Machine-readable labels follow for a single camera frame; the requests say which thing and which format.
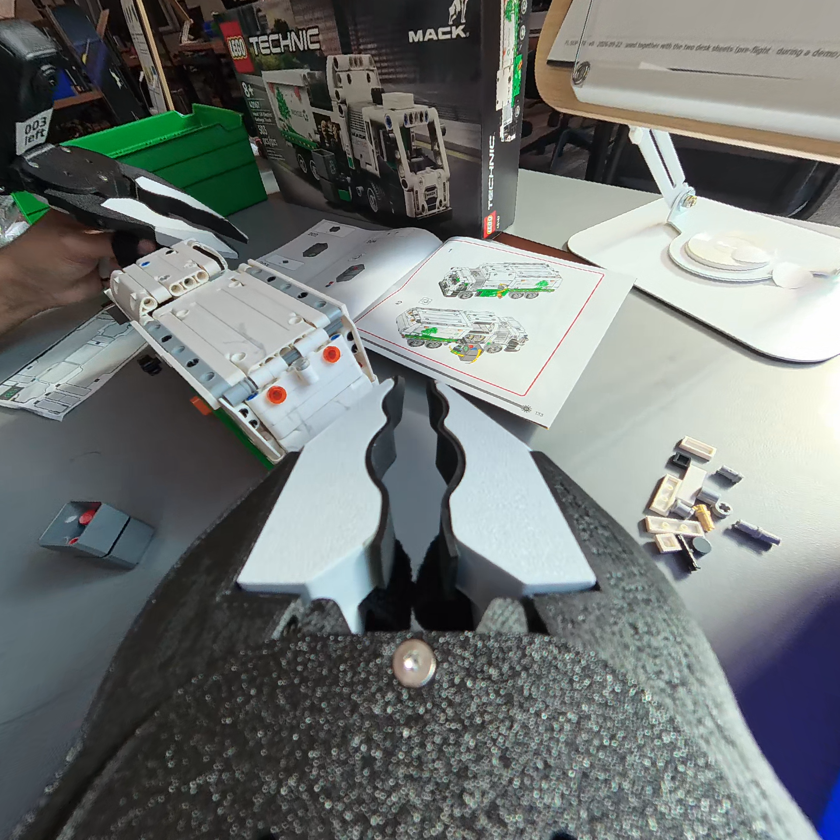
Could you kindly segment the person's left hand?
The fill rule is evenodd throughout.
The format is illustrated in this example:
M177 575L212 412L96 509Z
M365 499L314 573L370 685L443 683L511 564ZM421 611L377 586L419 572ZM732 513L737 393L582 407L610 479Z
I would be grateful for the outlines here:
M55 209L1 249L1 334L95 298L119 268L109 232Z

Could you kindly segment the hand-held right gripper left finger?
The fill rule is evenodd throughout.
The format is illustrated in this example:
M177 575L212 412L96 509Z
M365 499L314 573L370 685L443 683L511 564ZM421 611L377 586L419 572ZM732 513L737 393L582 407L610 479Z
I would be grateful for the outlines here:
M335 602L349 630L364 630L361 605L388 585L396 537L384 476L405 382L393 377L302 449L240 571L247 592Z

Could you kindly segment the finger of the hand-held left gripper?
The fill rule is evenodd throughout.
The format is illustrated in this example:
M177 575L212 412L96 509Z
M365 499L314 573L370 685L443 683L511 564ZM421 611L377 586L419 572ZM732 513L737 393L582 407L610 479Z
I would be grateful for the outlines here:
M156 176L136 175L134 190L143 205L167 219L178 219L218 237L249 241L247 235L226 217Z
M152 249L169 248L186 240L210 248L226 259L238 255L229 238L195 229L178 219L167 219L143 205L137 197L109 197L98 203L100 215L112 230L112 249L116 259L139 259L140 242L148 240Z

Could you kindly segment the pile of small lego pieces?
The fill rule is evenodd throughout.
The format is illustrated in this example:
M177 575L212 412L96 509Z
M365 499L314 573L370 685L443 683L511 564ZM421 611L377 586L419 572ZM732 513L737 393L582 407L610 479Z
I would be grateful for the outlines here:
M758 524L736 518L725 493L743 479L740 471L712 462L714 445L685 435L676 441L666 472L658 480L645 508L642 530L661 555L674 556L687 573L700 570L712 552L711 534L731 532L759 551L781 546L781 537Z

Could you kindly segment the lego instruction booklet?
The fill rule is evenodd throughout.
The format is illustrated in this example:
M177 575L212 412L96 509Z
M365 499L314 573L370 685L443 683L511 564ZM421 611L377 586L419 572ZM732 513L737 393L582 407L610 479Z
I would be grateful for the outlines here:
M330 219L258 260L343 303L367 350L545 428L634 285L495 240Z

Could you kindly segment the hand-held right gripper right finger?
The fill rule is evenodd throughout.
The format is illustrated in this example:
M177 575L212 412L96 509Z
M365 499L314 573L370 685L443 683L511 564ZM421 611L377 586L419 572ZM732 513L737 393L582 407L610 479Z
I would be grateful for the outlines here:
M535 458L519 438L440 381L427 385L444 480L440 581L446 595L589 591L595 573Z

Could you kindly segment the white lego garbage truck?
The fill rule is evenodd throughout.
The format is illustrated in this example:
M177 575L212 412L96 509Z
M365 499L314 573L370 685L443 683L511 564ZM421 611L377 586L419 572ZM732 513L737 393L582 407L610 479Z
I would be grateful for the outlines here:
M187 239L111 273L108 297L152 351L275 466L378 381L347 307Z

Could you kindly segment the white stand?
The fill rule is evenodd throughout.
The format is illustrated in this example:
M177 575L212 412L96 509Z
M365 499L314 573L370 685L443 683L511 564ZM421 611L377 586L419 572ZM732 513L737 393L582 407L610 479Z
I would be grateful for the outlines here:
M630 127L661 198L573 235L570 251L758 354L839 354L838 233L698 197L670 135Z

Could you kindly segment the wooden board with instruction sheet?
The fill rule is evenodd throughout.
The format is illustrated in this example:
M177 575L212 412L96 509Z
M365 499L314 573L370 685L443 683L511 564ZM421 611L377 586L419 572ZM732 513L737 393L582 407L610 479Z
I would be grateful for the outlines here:
M561 112L839 162L838 1L555 1L535 78Z

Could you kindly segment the white sticker sheet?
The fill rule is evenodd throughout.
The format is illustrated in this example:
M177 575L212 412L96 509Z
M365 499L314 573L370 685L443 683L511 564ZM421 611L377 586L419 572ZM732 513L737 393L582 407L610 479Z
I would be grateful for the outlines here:
M146 346L128 323L99 313L10 374L2 382L1 406L60 421Z

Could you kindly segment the green plastic bin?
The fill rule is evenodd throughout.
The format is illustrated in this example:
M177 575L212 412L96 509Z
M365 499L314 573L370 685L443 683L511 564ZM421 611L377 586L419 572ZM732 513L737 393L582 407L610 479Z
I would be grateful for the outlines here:
M54 143L55 122L54 103L49 143L108 156L133 181L136 175L156 176L224 217L266 199L237 112L195 105L190 115L167 111L68 143Z

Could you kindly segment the lego set box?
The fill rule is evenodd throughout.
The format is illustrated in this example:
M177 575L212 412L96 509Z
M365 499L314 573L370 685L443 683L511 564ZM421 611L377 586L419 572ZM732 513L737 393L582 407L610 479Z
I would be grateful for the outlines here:
M491 238L516 214L531 6L225 2L213 20L288 203Z

